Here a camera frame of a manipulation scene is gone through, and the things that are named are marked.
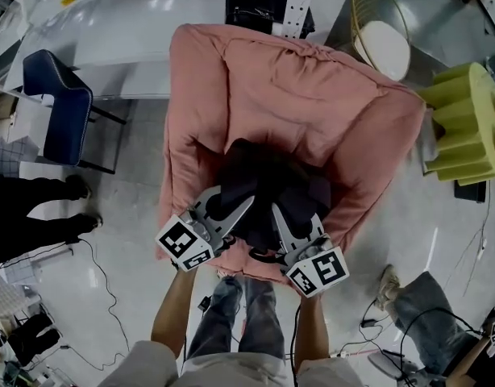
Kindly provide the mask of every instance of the pink fabric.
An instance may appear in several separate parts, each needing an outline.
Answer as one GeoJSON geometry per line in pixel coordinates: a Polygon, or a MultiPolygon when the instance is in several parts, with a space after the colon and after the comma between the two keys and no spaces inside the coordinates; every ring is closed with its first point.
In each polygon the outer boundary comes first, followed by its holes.
{"type": "MultiPolygon", "coordinates": [[[[323,168],[332,182],[325,230],[346,251],[418,135],[423,101],[349,55],[241,27],[184,25],[174,33],[164,135],[160,225],[182,212],[238,138],[323,168]]],[[[159,258],[164,253],[158,248],[159,258]]],[[[211,264],[286,282],[238,242],[211,264]]]]}

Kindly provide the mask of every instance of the tiled floor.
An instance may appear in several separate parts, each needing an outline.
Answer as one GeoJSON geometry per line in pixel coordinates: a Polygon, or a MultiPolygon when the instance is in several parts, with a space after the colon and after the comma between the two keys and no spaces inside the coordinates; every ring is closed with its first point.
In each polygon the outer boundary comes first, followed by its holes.
{"type": "MultiPolygon", "coordinates": [[[[86,238],[93,244],[98,262],[110,279],[110,288],[119,299],[114,312],[124,325],[130,345],[149,337],[152,320],[175,273],[170,263],[155,261],[153,243],[163,172],[166,107],[166,102],[132,103],[120,146],[117,174],[83,172],[95,192],[90,205],[99,210],[105,220],[102,229],[86,238]]],[[[96,132],[99,133],[94,134],[98,145],[91,144],[89,153],[94,156],[98,152],[106,160],[113,160],[117,128],[106,125],[100,129],[98,126],[96,132]]],[[[81,203],[70,204],[65,209],[67,214],[77,212],[81,203]]],[[[455,200],[451,184],[440,183],[435,176],[423,177],[418,151],[414,149],[347,252],[350,279],[324,294],[331,350],[339,350],[348,341],[362,340],[358,323],[375,297],[377,279],[388,263],[395,264],[403,282],[408,283],[426,268],[430,253],[429,270],[446,286],[454,311],[472,325],[479,325],[495,305],[495,183],[492,183],[485,229],[488,246],[464,295],[476,255],[476,241],[465,252],[457,270],[454,268],[481,227],[486,210],[485,204],[455,200]]],[[[105,290],[103,275],[91,261],[88,246],[79,243],[74,250],[73,257],[52,260],[37,272],[38,290],[63,333],[64,342],[100,366],[112,362],[116,352],[125,354],[126,344],[118,324],[106,311],[113,299],[105,290]]],[[[211,294],[216,282],[211,268],[201,268],[193,294],[189,337],[201,318],[197,305],[205,295],[211,294]]],[[[298,297],[281,286],[276,287],[276,291],[277,313],[288,352],[298,297]]],[[[374,308],[368,316],[384,317],[374,308]]],[[[235,336],[239,335],[242,320],[243,310],[237,319],[235,336]]],[[[386,330],[377,342],[382,347],[397,350],[401,339],[397,330],[390,325],[389,318],[382,324],[386,330]]],[[[375,332],[372,328],[365,330],[367,337],[375,332]]],[[[417,359],[409,340],[405,346],[406,355],[417,359]]],[[[374,348],[371,344],[361,344],[349,346],[347,351],[374,348]]],[[[353,356],[349,360],[366,385],[394,385],[374,369],[365,356],[353,356]]],[[[45,362],[61,369],[81,386],[96,385],[114,368],[99,372],[70,350],[60,350],[45,362]]]]}

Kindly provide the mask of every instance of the shirt sleeve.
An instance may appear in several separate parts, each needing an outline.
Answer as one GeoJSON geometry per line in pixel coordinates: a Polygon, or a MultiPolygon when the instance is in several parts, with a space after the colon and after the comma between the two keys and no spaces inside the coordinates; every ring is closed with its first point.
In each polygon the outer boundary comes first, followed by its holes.
{"type": "Polygon", "coordinates": [[[303,361],[297,383],[300,387],[363,387],[351,365],[338,357],[303,361]]]}
{"type": "Polygon", "coordinates": [[[139,341],[98,387],[165,387],[176,379],[173,352],[161,343],[139,341]]]}

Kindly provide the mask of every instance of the chair leg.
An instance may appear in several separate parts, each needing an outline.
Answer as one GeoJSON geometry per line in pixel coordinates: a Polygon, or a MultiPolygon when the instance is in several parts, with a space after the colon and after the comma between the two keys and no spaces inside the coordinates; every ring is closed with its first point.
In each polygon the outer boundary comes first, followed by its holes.
{"type": "Polygon", "coordinates": [[[98,164],[92,164],[91,162],[88,162],[86,160],[80,160],[79,165],[80,168],[90,168],[90,169],[95,169],[104,173],[109,173],[110,175],[115,175],[115,171],[104,168],[103,166],[99,166],[98,164]]]}
{"type": "Polygon", "coordinates": [[[98,107],[92,105],[90,109],[95,112],[96,114],[99,114],[101,116],[104,116],[105,118],[108,118],[109,120],[113,120],[116,123],[120,123],[121,125],[125,125],[127,122],[124,119],[117,118],[116,116],[113,116],[111,113],[108,113],[102,109],[99,109],[98,107]]]}

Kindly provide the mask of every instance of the white t-shirt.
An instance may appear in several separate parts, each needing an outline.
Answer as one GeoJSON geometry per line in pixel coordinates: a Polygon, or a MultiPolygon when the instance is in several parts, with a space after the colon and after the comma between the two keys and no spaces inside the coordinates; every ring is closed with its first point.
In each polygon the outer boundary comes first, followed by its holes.
{"type": "MultiPolygon", "coordinates": [[[[185,363],[181,377],[166,346],[139,341],[126,359],[98,387],[281,387],[291,386],[282,360],[254,352],[201,356],[185,363]]],[[[350,364],[341,358],[304,361],[300,387],[363,387],[350,364]]]]}

